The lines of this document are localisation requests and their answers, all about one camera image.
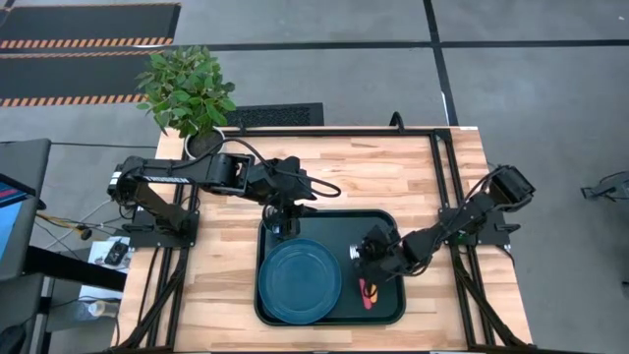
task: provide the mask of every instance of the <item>potted plant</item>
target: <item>potted plant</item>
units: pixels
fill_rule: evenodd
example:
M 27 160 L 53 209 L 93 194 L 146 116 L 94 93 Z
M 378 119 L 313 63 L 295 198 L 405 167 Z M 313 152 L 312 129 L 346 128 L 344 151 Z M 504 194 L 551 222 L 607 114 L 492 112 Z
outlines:
M 229 98 L 233 83 L 223 83 L 221 68 L 205 47 L 152 54 L 148 71 L 137 76 L 138 89 L 144 89 L 148 102 L 138 105 L 152 114 L 162 133 L 166 127 L 186 138 L 184 149 L 195 158 L 225 139 L 216 126 L 227 125 L 225 113 L 236 109 Z

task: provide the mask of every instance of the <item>plant pot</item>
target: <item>plant pot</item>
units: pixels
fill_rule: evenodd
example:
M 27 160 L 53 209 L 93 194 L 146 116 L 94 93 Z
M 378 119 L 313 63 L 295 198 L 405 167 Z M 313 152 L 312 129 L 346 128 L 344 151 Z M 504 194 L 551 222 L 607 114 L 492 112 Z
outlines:
M 187 136 L 184 140 L 184 150 L 186 151 L 186 155 L 190 159 L 195 159 L 202 154 L 206 153 L 210 148 L 216 146 L 223 140 L 225 140 L 225 134 L 223 132 L 213 127 L 213 132 L 199 136 Z M 221 144 L 219 148 L 214 149 L 214 153 L 219 153 L 225 150 L 225 145 Z

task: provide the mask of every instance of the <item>table leg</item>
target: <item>table leg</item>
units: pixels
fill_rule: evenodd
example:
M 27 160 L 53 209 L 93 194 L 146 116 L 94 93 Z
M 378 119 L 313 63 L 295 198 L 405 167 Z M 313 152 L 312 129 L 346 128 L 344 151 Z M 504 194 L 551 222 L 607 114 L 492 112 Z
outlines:
M 34 246 L 27 249 L 24 272 L 40 272 L 50 277 L 116 291 L 123 291 L 127 280 L 127 274 L 120 271 L 92 265 Z

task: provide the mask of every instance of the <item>green leaves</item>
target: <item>green leaves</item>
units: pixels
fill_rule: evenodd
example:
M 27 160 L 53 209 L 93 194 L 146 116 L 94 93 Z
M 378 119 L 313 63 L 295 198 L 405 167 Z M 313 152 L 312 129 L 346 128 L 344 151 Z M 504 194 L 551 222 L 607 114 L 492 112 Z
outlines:
M 229 98 L 225 98 L 218 103 L 228 112 L 236 110 L 236 104 L 234 104 L 234 102 L 232 102 Z
M 223 84 L 222 68 L 206 47 L 166 50 L 150 55 L 146 64 L 147 69 L 136 80 L 148 102 L 137 108 L 151 114 L 162 133 L 170 127 L 185 137 L 227 124 L 224 114 L 236 109 L 228 95 L 236 87 Z

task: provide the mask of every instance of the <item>black metal frame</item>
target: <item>black metal frame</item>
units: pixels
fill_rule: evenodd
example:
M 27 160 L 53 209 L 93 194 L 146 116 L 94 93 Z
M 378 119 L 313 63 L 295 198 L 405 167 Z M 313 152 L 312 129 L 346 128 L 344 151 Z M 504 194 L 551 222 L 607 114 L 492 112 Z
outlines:
M 452 136 L 450 129 L 441 128 L 441 129 L 415 129 L 415 128 L 406 128 L 404 126 L 404 122 L 399 113 L 395 112 L 391 117 L 391 121 L 389 122 L 389 127 L 393 128 L 384 128 L 384 129 L 255 129 L 255 130 L 247 130 L 245 128 L 241 128 L 240 131 L 232 130 L 225 131 L 226 137 L 241 137 L 241 138 L 252 138 L 252 137 L 426 137 L 429 139 L 431 152 L 432 152 L 432 160 L 434 163 L 435 175 L 437 188 L 441 197 L 441 207 L 442 208 L 450 208 L 450 201 L 448 199 L 447 194 L 447 185 L 445 183 L 445 175 L 443 171 L 441 155 L 439 151 L 439 141 L 442 141 L 445 145 L 445 152 L 448 158 L 448 166 L 452 174 L 452 179 L 454 181 L 454 192 L 456 195 L 457 203 L 463 202 L 463 187 L 461 184 L 458 165 L 456 162 L 456 156 L 454 151 L 454 145 L 452 142 Z M 175 193 L 175 202 L 178 203 L 181 201 L 183 193 L 183 188 L 178 186 Z M 196 201 L 196 195 L 198 193 L 197 189 L 193 189 L 190 196 L 190 204 L 189 208 L 194 207 Z M 483 288 L 483 280 L 481 278 L 481 269 L 479 266 L 478 255 L 476 253 L 475 246 L 466 246 L 467 247 L 467 255 L 472 271 L 472 276 L 466 273 L 466 277 L 461 277 L 460 272 L 457 273 L 456 266 L 461 262 L 459 245 L 455 245 L 454 243 L 449 244 L 450 255 L 452 258 L 452 264 L 455 273 L 455 284 L 458 294 L 459 306 L 461 309 L 461 317 L 463 321 L 463 328 L 466 336 L 466 343 L 468 346 L 468 350 L 472 350 L 473 348 L 479 349 L 483 348 L 486 350 L 492 348 L 500 348 L 495 347 L 495 341 L 493 338 L 493 330 L 491 323 L 499 323 L 499 318 L 496 316 L 491 316 L 491 319 L 488 319 L 484 313 L 481 313 L 481 319 L 483 323 L 483 332 L 486 339 L 486 346 L 479 346 L 476 341 L 476 336 L 474 332 L 474 325 L 472 323 L 472 315 L 470 311 L 470 304 L 467 298 L 467 290 L 466 290 L 466 282 L 468 282 L 468 286 L 474 286 L 474 298 L 483 300 L 485 298 L 485 292 Z M 155 302 L 153 306 L 148 310 L 146 316 L 143 319 L 143 324 L 148 323 L 150 328 L 148 329 L 148 340 L 146 343 L 146 348 L 138 348 L 138 345 L 142 341 L 142 338 L 139 340 L 135 338 L 136 342 L 128 345 L 125 348 L 119 348 L 115 352 L 117 353 L 166 353 L 172 352 L 175 344 L 175 338 L 177 334 L 177 326 L 179 313 L 181 309 L 181 301 L 183 294 L 183 285 L 184 278 L 186 274 L 186 267 L 189 255 L 189 249 L 185 248 L 180 251 L 180 258 L 177 264 L 173 275 L 171 275 L 170 279 L 167 279 L 167 274 L 169 272 L 170 261 L 172 258 L 172 250 L 165 249 L 164 257 L 162 259 L 162 264 L 159 272 L 158 279 L 158 290 L 155 297 Z M 173 306 L 171 308 L 168 329 L 167 329 L 167 337 L 166 337 L 166 345 L 165 346 L 155 346 L 156 336 L 157 336 L 157 328 L 159 321 L 159 312 L 163 307 L 163 304 L 166 302 L 170 294 L 173 295 Z M 131 339 L 128 339 L 123 344 L 129 344 L 128 342 Z

